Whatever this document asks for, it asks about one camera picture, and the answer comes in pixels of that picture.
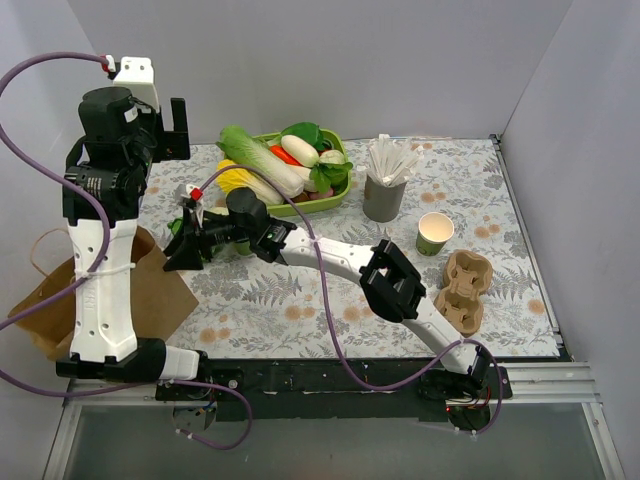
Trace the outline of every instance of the gray floor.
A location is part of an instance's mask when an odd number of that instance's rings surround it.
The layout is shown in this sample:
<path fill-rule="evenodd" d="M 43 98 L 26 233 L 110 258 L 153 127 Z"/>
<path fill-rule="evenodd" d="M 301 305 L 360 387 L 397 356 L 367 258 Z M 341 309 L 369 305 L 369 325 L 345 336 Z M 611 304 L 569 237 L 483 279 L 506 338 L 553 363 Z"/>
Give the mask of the gray floor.
<path fill-rule="evenodd" d="M 506 405 L 476 442 L 410 419 L 264 420 L 231 452 L 176 435 L 170 408 L 82 412 L 67 479 L 604 478 L 580 405 Z M 231 440 L 242 427 L 208 435 Z"/>

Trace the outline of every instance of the leaf pattern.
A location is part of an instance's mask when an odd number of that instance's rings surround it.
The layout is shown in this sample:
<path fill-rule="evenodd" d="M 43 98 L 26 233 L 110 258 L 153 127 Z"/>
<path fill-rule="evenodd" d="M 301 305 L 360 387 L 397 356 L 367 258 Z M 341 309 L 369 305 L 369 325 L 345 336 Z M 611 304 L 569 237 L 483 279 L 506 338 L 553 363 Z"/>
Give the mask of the leaf pattern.
<path fill-rule="evenodd" d="M 558 354 L 501 167 L 489 140 L 419 140 L 429 142 L 415 178 L 407 183 L 400 213 L 378 224 L 362 212 L 365 172 L 354 169 L 353 187 L 342 204 L 311 215 L 314 230 L 325 237 L 358 245 L 393 240 L 420 272 L 433 301 L 442 288 L 448 256 L 465 248 L 487 257 L 493 283 L 484 302 L 484 320 L 474 336 L 498 356 Z M 344 142 L 357 167 L 368 159 L 369 140 Z M 213 145 L 192 146 L 189 161 L 155 164 L 141 207 L 140 224 L 160 246 L 170 240 L 167 223 L 181 215 L 173 191 L 179 183 L 201 185 L 222 155 Z M 220 204 L 216 185 L 205 206 Z M 415 250 L 417 222 L 430 211 L 447 214 L 456 233 L 435 257 Z M 288 220 L 304 225 L 296 217 Z M 254 255 L 241 257 L 231 246 L 198 272 L 181 272 L 200 305 L 169 339 L 170 345 L 197 348 L 212 358 L 335 358 L 327 327 L 319 274 L 304 268 L 267 265 Z M 402 325 L 377 318 L 358 285 L 329 277 L 329 297 L 336 332 L 351 357 L 416 357 L 431 352 Z"/>

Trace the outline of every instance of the table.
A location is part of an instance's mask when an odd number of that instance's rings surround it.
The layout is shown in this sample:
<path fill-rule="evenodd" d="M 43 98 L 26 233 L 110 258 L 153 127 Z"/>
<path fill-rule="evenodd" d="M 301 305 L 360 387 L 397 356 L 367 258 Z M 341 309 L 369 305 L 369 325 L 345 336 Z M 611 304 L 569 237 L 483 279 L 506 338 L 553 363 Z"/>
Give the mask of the table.
<path fill-rule="evenodd" d="M 484 320 L 473 338 L 501 357 L 553 357 L 558 348 L 539 280 L 490 140 L 416 139 L 426 149 L 408 184 L 400 214 L 378 224 L 362 212 L 365 173 L 353 172 L 353 186 L 340 207 L 311 215 L 314 230 L 345 242 L 373 245 L 391 238 L 422 275 L 431 300 L 442 287 L 442 271 L 456 249 L 473 250 L 494 267 L 491 289 L 481 297 Z M 349 160 L 365 165 L 368 140 L 344 142 Z M 161 247 L 167 222 L 181 216 L 173 201 L 180 183 L 202 184 L 222 153 L 195 145 L 189 161 L 156 164 L 144 198 L 140 225 Z M 223 206 L 212 185 L 205 205 Z M 415 250 L 419 218 L 429 211 L 449 215 L 455 236 L 435 257 Z M 322 307 L 319 274 L 298 267 L 241 257 L 230 246 L 202 271 L 181 272 L 200 305 L 168 340 L 169 345 L 205 350 L 212 358 L 335 358 Z M 432 355 L 406 328 L 371 312 L 360 287 L 330 276 L 336 329 L 349 357 Z"/>

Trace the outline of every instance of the yellow vegetable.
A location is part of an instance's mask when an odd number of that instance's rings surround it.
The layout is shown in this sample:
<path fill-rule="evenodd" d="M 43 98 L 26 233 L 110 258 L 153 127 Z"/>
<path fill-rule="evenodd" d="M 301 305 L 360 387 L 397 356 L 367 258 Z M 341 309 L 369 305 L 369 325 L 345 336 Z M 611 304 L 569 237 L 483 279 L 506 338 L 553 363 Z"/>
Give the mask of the yellow vegetable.
<path fill-rule="evenodd" d="M 218 164 L 217 170 L 228 167 L 229 165 L 236 165 L 236 163 L 225 159 Z M 235 168 L 222 173 L 216 178 L 216 183 L 227 195 L 231 190 L 235 190 L 236 188 L 249 187 L 256 194 L 256 197 L 262 200 L 265 205 L 280 205 L 284 202 L 280 194 L 264 180 L 241 168 Z"/>

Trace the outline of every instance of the gray cup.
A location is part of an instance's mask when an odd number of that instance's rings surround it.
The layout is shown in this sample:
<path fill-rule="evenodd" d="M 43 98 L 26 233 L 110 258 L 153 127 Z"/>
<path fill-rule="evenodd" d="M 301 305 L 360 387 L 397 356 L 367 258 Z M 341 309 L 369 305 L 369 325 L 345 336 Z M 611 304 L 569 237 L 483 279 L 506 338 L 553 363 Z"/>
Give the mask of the gray cup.
<path fill-rule="evenodd" d="M 395 187 L 384 187 L 367 175 L 364 184 L 364 214 L 374 222 L 390 222 L 398 215 L 406 182 Z"/>

